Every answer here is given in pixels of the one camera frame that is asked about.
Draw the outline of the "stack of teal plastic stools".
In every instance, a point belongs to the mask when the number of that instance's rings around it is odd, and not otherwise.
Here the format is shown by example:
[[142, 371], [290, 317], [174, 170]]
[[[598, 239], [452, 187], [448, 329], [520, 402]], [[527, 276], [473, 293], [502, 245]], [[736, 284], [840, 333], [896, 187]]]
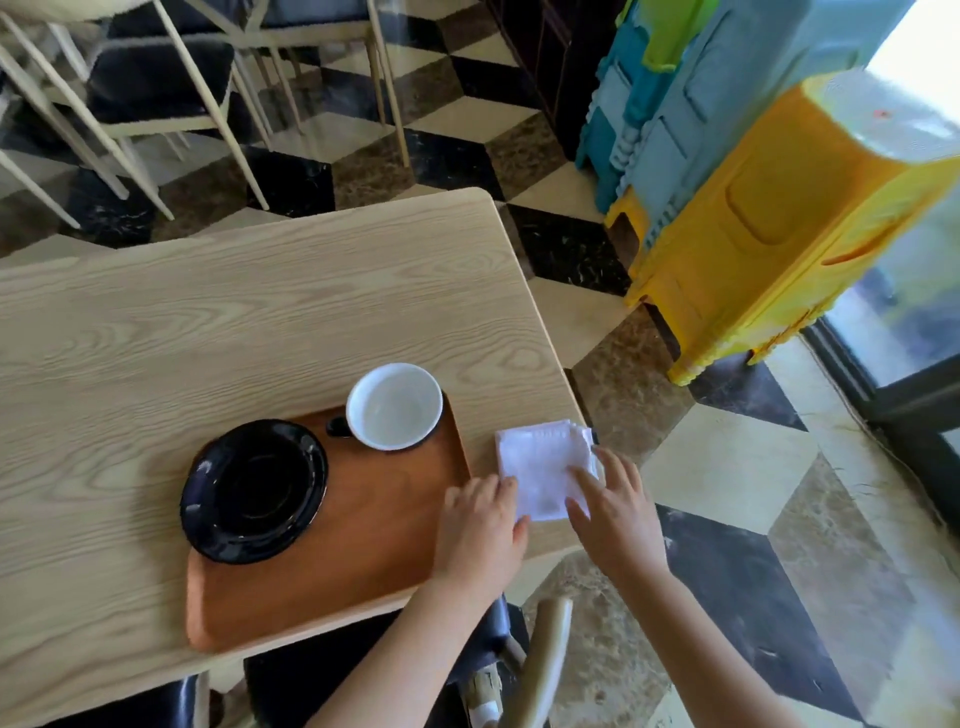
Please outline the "stack of teal plastic stools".
[[601, 59], [574, 157], [579, 169], [590, 167], [596, 176], [594, 204], [606, 213], [618, 198], [618, 186], [643, 124], [651, 115], [654, 73], [642, 59], [650, 31], [641, 18], [640, 0], [629, 0], [613, 42]]

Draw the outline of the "stack of yellow plastic stools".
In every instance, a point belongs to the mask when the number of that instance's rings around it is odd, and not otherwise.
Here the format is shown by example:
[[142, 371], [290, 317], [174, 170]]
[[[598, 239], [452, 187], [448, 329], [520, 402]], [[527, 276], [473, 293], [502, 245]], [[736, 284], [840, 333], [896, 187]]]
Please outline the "stack of yellow plastic stools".
[[630, 263], [627, 307], [678, 342], [666, 376], [747, 364], [829, 311], [960, 179], [960, 123], [864, 67], [815, 75], [744, 133]]

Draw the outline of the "black glass door frame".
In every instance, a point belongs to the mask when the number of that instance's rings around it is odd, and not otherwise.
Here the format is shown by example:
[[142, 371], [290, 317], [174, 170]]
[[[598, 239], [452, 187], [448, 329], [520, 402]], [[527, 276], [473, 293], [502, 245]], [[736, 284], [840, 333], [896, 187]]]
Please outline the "black glass door frame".
[[960, 538], [960, 283], [875, 264], [802, 341]]

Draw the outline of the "stack of light blue stools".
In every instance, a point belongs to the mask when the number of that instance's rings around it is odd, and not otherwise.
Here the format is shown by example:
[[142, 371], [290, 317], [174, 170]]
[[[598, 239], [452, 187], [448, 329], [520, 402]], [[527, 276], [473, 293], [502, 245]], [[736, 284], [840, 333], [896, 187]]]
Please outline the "stack of light blue stools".
[[633, 146], [618, 194], [648, 253], [759, 116], [811, 76], [865, 67], [915, 0], [720, 0]]

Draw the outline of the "person's left hand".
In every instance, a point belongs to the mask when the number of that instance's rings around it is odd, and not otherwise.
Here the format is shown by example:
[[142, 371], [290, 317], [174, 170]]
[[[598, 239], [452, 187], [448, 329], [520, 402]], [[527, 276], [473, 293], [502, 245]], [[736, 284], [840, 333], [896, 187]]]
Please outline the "person's left hand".
[[496, 474], [444, 492], [430, 581], [491, 604], [519, 572], [513, 552], [519, 483]]

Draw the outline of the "person's left forearm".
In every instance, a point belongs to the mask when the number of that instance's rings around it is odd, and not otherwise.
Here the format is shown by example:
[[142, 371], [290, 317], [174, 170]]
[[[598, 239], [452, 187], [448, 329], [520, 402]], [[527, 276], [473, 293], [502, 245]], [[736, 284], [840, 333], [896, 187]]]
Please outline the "person's left forearm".
[[430, 578], [305, 728], [425, 728], [469, 637], [502, 591], [484, 578]]

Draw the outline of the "person's right hand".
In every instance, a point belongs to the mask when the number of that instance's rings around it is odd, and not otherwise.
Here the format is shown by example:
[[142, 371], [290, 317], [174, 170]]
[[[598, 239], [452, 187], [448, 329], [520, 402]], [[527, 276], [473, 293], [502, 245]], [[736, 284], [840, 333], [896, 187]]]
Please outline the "person's right hand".
[[619, 587], [671, 577], [657, 508], [644, 490], [638, 467], [600, 445], [593, 453], [602, 478], [573, 468], [597, 531], [596, 546], [584, 546], [587, 555]]

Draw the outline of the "green plastic stool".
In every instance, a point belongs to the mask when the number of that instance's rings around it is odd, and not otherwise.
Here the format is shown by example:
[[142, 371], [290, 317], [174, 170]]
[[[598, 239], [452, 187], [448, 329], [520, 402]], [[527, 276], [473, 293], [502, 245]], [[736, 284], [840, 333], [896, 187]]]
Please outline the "green plastic stool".
[[690, 42], [706, 27], [719, 0], [626, 0], [615, 18], [643, 28], [647, 45], [641, 63], [654, 73], [674, 72]]

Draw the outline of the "black cup with white inside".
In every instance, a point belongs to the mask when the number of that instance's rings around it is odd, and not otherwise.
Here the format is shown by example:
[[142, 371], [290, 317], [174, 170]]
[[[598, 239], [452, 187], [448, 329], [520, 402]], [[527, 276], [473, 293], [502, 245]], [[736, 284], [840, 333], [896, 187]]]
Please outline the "black cup with white inside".
[[426, 369], [405, 362], [376, 367], [351, 387], [343, 413], [331, 418], [325, 433], [353, 438], [379, 452], [416, 447], [438, 426], [444, 394]]

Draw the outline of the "person's right forearm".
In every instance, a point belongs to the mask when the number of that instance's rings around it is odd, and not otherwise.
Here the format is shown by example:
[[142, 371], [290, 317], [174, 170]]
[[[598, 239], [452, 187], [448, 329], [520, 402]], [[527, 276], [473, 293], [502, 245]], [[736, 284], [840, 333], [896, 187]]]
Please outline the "person's right forearm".
[[668, 567], [629, 562], [614, 582], [694, 728], [804, 728]]

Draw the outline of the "white napkin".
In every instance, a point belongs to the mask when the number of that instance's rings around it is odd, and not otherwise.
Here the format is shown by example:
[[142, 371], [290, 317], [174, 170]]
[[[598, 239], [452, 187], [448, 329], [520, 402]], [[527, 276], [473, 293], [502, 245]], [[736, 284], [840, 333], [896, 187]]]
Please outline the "white napkin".
[[600, 479], [590, 427], [563, 419], [499, 430], [494, 435], [499, 475], [518, 483], [517, 515], [532, 522], [567, 519], [567, 500], [589, 506], [573, 469]]

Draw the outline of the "black saucer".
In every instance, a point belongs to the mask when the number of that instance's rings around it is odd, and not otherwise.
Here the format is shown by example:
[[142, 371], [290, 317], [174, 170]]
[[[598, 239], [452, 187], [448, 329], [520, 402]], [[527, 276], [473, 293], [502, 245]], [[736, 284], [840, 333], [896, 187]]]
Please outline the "black saucer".
[[245, 422], [196, 455], [178, 506], [190, 547], [218, 564], [265, 562], [288, 550], [318, 515], [330, 462], [305, 425]]

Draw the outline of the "beige chair with black cushion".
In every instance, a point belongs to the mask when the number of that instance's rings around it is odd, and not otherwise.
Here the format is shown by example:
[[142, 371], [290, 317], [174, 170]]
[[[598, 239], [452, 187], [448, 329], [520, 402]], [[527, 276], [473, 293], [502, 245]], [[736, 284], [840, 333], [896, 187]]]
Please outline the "beige chair with black cushion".
[[236, 48], [267, 50], [276, 67], [281, 61], [281, 49], [364, 43], [379, 119], [382, 124], [387, 123], [389, 108], [402, 164], [411, 167], [393, 66], [376, 0], [251, 0], [241, 22], [227, 18], [206, 0], [184, 1], [223, 31]]
[[[150, 10], [160, 32], [109, 38], [79, 72], [84, 96], [24, 30], [29, 23], [40, 24], [68, 35], [68, 24], [103, 19], [113, 30], [118, 20], [135, 16], [140, 8]], [[239, 72], [237, 49], [228, 35], [183, 35], [163, 0], [0, 0], [0, 28], [13, 35], [73, 116], [168, 220], [175, 218], [174, 213], [138, 156], [136, 137], [217, 131], [255, 200], [264, 211], [270, 210], [227, 118], [234, 91], [252, 113], [256, 111], [253, 95]]]
[[[400, 614], [381, 613], [246, 658], [246, 688], [260, 728], [306, 728]], [[487, 676], [500, 698], [510, 698], [530, 648], [522, 609], [500, 596], [471, 633], [423, 728], [481, 728], [482, 715], [467, 706], [471, 683]]]
[[217, 728], [222, 710], [206, 674], [185, 677], [39, 728]]

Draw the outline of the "brown wooden tray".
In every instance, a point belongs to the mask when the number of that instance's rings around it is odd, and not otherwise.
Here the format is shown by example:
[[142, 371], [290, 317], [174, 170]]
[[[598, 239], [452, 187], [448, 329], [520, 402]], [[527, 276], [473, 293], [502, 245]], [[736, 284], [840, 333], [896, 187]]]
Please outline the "brown wooden tray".
[[192, 548], [185, 631], [195, 650], [225, 653], [318, 625], [391, 597], [428, 575], [447, 488], [470, 476], [449, 399], [433, 432], [400, 451], [349, 433], [343, 408], [296, 419], [327, 457], [325, 492], [308, 523], [229, 564]]

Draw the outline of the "dark wooden cabinet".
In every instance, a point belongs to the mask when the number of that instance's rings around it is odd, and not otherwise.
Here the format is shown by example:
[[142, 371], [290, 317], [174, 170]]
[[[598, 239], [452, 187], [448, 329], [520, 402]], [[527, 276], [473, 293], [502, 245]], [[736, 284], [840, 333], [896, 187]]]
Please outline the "dark wooden cabinet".
[[483, 0], [573, 161], [627, 0]]

